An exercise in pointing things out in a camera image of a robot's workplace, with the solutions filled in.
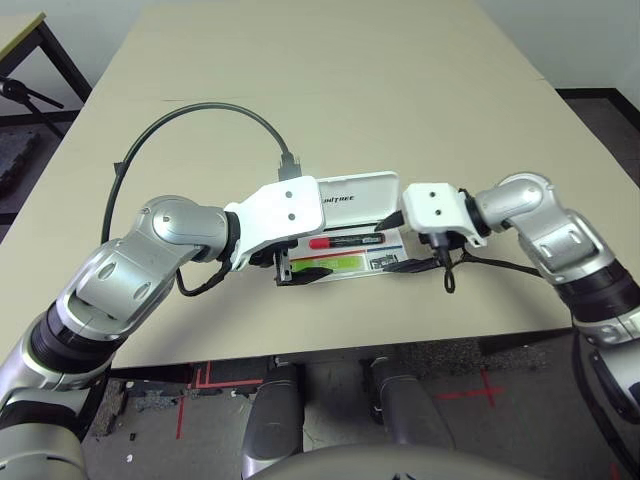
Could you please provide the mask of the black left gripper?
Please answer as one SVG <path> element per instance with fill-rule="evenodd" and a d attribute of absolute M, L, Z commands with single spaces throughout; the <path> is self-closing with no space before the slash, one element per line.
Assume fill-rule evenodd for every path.
<path fill-rule="evenodd" d="M 274 267 L 277 285 L 310 284 L 331 274 L 331 270 L 325 267 L 307 267 L 291 273 L 289 250 L 297 246 L 296 239 L 270 244 L 253 253 L 249 264 L 260 268 Z"/>

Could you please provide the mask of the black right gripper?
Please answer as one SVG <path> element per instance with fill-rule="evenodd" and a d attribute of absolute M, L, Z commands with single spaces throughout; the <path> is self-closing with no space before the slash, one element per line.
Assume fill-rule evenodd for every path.
<path fill-rule="evenodd" d="M 403 224 L 403 212 L 398 210 L 380 221 L 375 226 L 375 231 L 385 231 L 392 228 L 398 228 Z M 437 259 L 449 258 L 451 251 L 461 249 L 466 243 L 466 238 L 463 235 L 453 231 L 419 233 L 418 238 L 421 244 L 428 245 L 431 248 Z M 407 259 L 385 265 L 383 267 L 383 271 L 388 273 L 421 273 L 439 268 L 440 263 L 437 259 Z"/>

